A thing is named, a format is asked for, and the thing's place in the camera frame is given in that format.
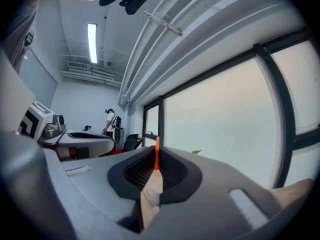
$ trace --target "green leaf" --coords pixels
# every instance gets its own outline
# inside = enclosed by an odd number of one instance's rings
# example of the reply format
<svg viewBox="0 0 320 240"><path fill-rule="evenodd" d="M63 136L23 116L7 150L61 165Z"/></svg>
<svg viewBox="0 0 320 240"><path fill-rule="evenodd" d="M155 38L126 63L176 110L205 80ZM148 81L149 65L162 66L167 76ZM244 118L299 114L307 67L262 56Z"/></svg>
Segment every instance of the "green leaf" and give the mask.
<svg viewBox="0 0 320 240"><path fill-rule="evenodd" d="M197 154L199 154L199 153L200 153L200 151L201 151L201 150L195 150L195 151L192 151L192 154L196 154L196 155L197 155Z"/></svg>

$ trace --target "gray plastic housing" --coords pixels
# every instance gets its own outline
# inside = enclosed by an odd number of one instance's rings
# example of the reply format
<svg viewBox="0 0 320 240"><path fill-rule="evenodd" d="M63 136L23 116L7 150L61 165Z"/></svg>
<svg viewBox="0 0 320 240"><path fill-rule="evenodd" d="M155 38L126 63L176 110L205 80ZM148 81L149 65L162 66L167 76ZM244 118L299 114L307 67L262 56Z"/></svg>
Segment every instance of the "gray plastic housing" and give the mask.
<svg viewBox="0 0 320 240"><path fill-rule="evenodd" d="M281 210L271 194L233 167L173 148L200 168L202 181L186 201L162 204L150 226L139 234L119 225L136 201L120 198L109 185L109 169L141 148L107 157L60 162L56 153L32 139L0 134L0 177L8 196L31 225L53 239L271 239L294 216L296 202ZM68 176L81 167L89 169ZM239 211L229 192L243 190L269 221L257 230Z"/></svg>

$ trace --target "black chair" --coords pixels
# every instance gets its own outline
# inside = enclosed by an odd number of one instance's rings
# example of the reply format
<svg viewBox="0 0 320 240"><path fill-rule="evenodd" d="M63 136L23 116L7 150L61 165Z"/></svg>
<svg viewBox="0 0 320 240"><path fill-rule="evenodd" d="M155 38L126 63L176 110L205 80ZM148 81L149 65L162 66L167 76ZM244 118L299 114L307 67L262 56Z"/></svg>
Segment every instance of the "black chair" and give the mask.
<svg viewBox="0 0 320 240"><path fill-rule="evenodd" d="M129 135L126 138L122 152L124 153L124 152L128 152L128 151L136 150L142 141L143 141L143 138L140 138L139 134Z"/></svg>

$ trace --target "fluorescent light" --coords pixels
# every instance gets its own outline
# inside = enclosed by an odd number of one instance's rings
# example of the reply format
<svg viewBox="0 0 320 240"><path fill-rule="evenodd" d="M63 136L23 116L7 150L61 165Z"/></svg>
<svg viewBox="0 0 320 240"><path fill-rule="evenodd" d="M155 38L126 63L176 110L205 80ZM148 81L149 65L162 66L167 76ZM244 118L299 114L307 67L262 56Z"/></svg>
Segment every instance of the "fluorescent light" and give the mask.
<svg viewBox="0 0 320 240"><path fill-rule="evenodd" d="M90 52L90 58L92 63L98 63L96 37L97 37L97 25L88 24L89 52Z"/></svg>

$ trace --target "black mesh pad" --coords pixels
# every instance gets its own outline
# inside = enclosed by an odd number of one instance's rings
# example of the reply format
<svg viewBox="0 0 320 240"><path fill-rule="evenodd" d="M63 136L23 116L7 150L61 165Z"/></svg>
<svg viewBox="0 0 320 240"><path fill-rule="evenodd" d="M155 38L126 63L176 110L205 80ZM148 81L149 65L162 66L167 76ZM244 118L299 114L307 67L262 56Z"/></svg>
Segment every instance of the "black mesh pad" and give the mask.
<svg viewBox="0 0 320 240"><path fill-rule="evenodd" d="M151 146L113 166L108 181L121 198L140 200L141 190L148 182L155 166L155 147ZM202 173L192 162L160 148L159 170L163 178L161 204L187 200L200 186Z"/></svg>

